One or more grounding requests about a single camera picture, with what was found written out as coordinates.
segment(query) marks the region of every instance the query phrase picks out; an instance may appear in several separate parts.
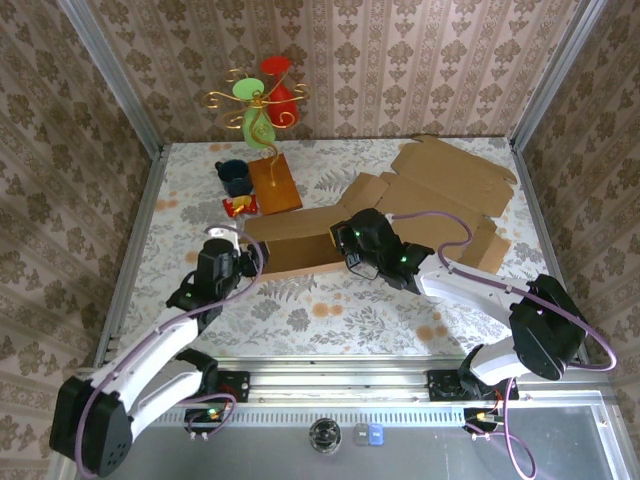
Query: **patterned wall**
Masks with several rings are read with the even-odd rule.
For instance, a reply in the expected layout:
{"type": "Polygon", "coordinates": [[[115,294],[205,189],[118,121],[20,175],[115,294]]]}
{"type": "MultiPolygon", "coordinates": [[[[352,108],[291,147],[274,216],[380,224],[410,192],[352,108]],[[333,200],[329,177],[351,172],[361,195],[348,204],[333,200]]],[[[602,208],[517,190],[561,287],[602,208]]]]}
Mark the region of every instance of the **patterned wall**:
{"type": "Polygon", "coordinates": [[[315,88],[280,138],[513,130],[576,0],[91,0],[165,142],[236,138],[199,106],[273,54],[315,88]]]}
{"type": "Polygon", "coordinates": [[[44,478],[91,358],[148,156],[54,1],[0,2],[0,478],[44,478]]]}
{"type": "Polygon", "coordinates": [[[640,452],[640,2],[608,3],[524,155],[568,287],[621,359],[640,452]]]}

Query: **floral tablecloth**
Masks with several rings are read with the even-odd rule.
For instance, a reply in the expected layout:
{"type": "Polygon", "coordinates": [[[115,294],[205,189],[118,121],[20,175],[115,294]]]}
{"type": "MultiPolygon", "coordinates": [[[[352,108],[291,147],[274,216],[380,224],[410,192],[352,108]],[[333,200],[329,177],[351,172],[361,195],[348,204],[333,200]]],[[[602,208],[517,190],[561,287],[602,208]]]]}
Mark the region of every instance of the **floral tablecloth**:
{"type": "MultiPolygon", "coordinates": [[[[505,139],[448,139],[463,150],[511,169],[505,139]]],[[[281,142],[305,208],[333,205],[357,173],[390,170],[410,140],[281,142]]],[[[164,302],[194,269],[206,240],[203,228],[228,221],[214,164],[258,155],[243,143],[174,144],[137,273],[120,347],[137,339],[164,302]]],[[[534,278],[546,272],[538,238],[520,185],[498,232],[511,240],[501,274],[534,278]]],[[[393,290],[381,279],[349,272],[317,274],[260,284],[223,314],[194,343],[213,356],[309,354],[461,355],[493,343],[508,330],[465,306],[393,290]]]]}

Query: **blue mug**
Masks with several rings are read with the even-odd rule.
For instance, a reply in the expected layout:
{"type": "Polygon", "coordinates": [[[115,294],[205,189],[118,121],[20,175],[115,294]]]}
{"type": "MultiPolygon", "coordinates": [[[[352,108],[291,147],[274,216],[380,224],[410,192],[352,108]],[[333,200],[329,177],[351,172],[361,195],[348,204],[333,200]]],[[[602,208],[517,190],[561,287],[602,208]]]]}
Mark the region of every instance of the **blue mug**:
{"type": "Polygon", "coordinates": [[[222,186],[230,197],[249,195],[253,190],[247,162],[227,160],[224,163],[216,162],[215,167],[222,186]]]}

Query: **cardboard box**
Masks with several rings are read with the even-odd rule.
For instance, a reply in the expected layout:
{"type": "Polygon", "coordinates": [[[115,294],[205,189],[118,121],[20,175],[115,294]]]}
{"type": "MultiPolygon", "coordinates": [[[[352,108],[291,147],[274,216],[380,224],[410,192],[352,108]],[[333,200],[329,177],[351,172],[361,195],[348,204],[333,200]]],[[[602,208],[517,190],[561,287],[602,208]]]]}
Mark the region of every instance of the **cardboard box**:
{"type": "MultiPolygon", "coordinates": [[[[336,205],[247,220],[247,233],[269,246],[264,279],[345,268],[329,227],[369,207],[398,214],[441,210],[460,217],[474,232],[473,241],[465,249],[448,248],[446,255],[495,273],[510,242],[496,234],[496,225],[488,217],[502,215],[513,196],[510,184],[516,177],[504,167],[433,137],[418,140],[402,148],[391,165],[396,173],[379,177],[361,173],[336,205]]],[[[446,241],[466,238],[460,225],[443,217],[398,220],[393,229],[405,242],[434,249],[446,241]]]]}

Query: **wooden board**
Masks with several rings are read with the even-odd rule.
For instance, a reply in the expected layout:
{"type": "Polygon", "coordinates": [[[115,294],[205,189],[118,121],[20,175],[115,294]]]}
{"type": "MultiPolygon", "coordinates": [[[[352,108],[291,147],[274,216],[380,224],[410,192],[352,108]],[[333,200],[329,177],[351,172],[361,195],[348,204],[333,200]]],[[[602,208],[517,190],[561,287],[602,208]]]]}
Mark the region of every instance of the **wooden board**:
{"type": "Polygon", "coordinates": [[[302,200],[283,154],[273,167],[276,185],[271,183],[272,157],[249,162],[249,173],[263,215],[302,208],[302,200]]]}

